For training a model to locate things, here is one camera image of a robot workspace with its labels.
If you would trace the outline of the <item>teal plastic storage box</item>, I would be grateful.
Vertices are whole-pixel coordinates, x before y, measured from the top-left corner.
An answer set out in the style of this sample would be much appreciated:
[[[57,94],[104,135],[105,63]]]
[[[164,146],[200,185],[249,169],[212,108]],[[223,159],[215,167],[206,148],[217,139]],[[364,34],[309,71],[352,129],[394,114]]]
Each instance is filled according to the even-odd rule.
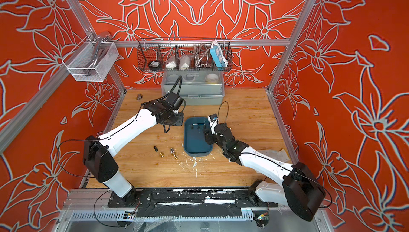
[[[184,126],[184,151],[191,157],[207,156],[213,150],[213,146],[207,144],[205,132],[210,129],[206,117],[190,117]]]

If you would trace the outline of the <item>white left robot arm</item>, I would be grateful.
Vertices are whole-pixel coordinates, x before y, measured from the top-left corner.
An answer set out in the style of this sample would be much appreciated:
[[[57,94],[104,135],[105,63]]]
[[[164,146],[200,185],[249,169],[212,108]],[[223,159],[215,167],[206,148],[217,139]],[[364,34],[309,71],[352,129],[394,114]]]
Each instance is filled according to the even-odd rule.
[[[183,77],[179,76],[164,96],[141,104],[137,114],[115,129],[84,140],[83,163],[99,183],[107,186],[124,202],[135,199],[133,185],[121,174],[114,157],[144,131],[162,125],[164,133],[183,124],[180,107],[186,101],[180,96]]]

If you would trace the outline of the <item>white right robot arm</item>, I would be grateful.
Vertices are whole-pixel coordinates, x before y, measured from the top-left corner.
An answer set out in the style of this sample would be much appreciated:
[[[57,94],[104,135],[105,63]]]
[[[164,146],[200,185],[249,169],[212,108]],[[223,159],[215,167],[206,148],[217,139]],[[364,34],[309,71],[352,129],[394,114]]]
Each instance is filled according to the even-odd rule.
[[[235,139],[227,124],[219,123],[217,114],[207,116],[207,120],[209,127],[204,135],[208,144],[217,144],[229,162],[251,168],[281,187],[275,189],[265,181],[256,183],[255,195],[259,200],[286,205],[299,218],[313,220],[327,193],[305,164],[278,161]]]

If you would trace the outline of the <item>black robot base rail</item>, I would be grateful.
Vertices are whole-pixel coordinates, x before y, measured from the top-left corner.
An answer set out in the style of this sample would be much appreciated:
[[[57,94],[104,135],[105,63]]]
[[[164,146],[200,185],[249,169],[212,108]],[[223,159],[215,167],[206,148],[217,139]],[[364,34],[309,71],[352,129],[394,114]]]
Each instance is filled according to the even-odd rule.
[[[114,193],[108,208],[134,212],[137,218],[253,219],[254,212],[278,207],[264,203],[249,187],[137,188],[126,204]]]

